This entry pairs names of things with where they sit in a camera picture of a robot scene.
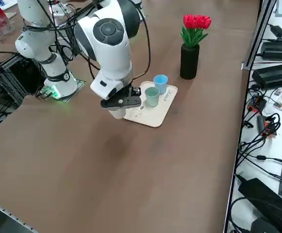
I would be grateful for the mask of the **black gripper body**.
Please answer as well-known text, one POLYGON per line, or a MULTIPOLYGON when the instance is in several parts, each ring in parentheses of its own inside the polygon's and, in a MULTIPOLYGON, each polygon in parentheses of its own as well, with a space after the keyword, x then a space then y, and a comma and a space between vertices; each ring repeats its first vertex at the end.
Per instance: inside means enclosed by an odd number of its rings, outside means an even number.
POLYGON ((128 97, 128 89, 131 84, 113 94, 108 100, 101 100, 100 105, 104 109, 129 109, 141 106, 141 98, 128 97))

